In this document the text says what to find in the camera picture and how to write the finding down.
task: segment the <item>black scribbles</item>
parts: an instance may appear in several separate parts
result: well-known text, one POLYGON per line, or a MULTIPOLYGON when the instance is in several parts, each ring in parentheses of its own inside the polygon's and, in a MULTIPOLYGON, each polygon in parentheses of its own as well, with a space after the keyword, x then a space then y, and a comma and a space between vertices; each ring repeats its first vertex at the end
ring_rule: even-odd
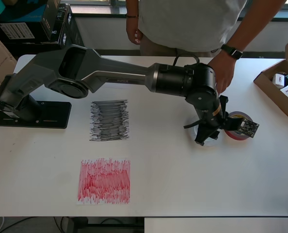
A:
POLYGON ((129 138, 127 102, 127 100, 92 102, 90 141, 112 141, 129 138))

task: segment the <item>bracelet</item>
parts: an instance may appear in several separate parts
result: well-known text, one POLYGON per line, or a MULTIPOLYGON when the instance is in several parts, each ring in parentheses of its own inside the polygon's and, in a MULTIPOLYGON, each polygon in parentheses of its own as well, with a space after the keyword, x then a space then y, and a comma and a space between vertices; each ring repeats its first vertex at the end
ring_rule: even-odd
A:
POLYGON ((125 16, 126 16, 127 18, 138 18, 138 17, 139 17, 139 15, 137 15, 137 16, 128 16, 127 14, 125 14, 125 16))

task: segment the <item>red scribbles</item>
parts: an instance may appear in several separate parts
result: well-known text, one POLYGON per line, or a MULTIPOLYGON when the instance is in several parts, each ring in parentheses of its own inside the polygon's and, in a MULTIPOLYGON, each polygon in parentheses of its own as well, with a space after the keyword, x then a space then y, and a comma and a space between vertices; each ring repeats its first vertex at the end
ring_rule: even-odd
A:
POLYGON ((130 202, 130 160, 82 160, 77 195, 79 204, 130 202))

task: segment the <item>white t-shirt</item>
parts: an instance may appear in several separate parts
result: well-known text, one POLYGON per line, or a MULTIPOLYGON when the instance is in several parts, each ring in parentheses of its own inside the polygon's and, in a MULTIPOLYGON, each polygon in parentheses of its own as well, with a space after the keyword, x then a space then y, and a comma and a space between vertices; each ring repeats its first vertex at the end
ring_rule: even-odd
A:
POLYGON ((140 0, 139 29, 151 41, 192 52, 218 49, 246 0, 140 0))

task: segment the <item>open box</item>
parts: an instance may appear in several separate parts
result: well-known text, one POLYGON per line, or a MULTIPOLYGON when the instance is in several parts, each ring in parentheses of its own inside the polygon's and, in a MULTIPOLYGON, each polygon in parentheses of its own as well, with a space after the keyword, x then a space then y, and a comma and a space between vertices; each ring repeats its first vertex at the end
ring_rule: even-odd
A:
POLYGON ((273 83, 272 78, 278 72, 288 74, 288 44, 285 46, 286 59, 262 71, 254 83, 288 116, 288 97, 273 83))

